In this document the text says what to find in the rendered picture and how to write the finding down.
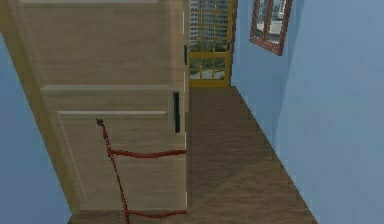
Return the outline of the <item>yellow framed glass door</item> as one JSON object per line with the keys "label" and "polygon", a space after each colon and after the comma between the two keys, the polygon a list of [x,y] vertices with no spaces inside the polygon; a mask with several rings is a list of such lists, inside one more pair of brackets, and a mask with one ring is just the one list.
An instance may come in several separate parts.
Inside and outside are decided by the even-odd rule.
{"label": "yellow framed glass door", "polygon": [[191,87],[229,86],[236,3],[189,0],[187,56]]}

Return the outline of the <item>light wooden room door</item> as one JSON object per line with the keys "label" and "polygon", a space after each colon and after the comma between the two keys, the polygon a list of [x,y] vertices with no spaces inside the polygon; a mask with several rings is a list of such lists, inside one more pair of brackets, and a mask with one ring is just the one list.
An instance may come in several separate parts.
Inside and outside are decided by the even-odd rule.
{"label": "light wooden room door", "polygon": [[[73,212],[123,209],[98,118],[114,150],[186,151],[186,1],[0,0],[0,34]],[[186,209],[186,154],[114,158],[130,210]]]}

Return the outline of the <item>brown framed window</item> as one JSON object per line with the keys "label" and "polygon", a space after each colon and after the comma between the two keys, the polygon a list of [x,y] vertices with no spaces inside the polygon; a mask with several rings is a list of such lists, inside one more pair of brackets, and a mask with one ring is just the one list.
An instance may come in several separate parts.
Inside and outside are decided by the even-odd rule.
{"label": "brown framed window", "polygon": [[293,0],[254,0],[249,41],[281,56]]}

